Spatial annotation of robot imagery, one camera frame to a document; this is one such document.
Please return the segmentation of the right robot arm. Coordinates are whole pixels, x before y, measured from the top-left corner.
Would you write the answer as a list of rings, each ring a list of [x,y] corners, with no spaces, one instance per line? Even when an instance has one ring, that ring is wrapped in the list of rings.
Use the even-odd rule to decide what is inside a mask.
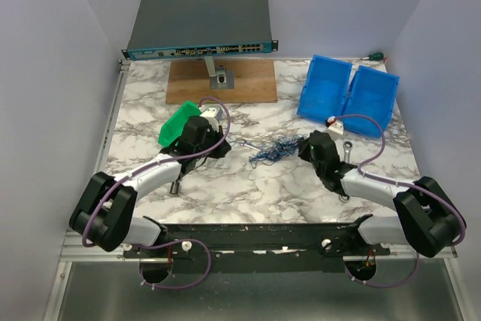
[[[326,132],[315,131],[301,139],[298,156],[313,166],[328,191],[372,201],[396,213],[394,217],[363,218],[355,231],[346,235],[351,253],[361,255],[375,244],[398,244],[432,258],[465,236],[464,218],[431,177],[399,181],[362,174],[358,166],[340,159]]]

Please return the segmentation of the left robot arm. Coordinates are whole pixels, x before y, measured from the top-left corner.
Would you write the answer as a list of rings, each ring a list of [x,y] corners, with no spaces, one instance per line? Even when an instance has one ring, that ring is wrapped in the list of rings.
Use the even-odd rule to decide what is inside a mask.
[[[191,116],[179,137],[149,162],[116,176],[94,174],[69,220],[85,247],[110,252],[121,244],[141,245],[148,256],[166,250],[162,227],[155,221],[133,216],[136,202],[160,186],[184,177],[199,159],[219,159],[231,149],[229,128],[214,128],[201,116]]]

